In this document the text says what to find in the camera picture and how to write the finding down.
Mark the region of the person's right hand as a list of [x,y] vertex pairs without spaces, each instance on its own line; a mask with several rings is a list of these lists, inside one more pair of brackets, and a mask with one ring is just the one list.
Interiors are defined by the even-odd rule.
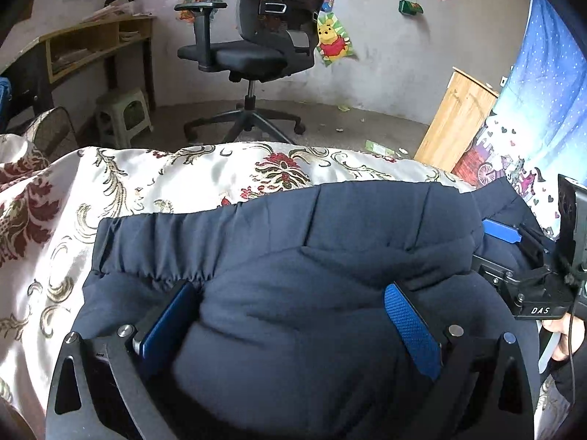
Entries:
[[578,317],[565,314],[558,320],[544,320],[542,327],[552,334],[559,335],[559,341],[551,359],[562,362],[569,357],[569,352],[576,353],[585,339],[585,323]]

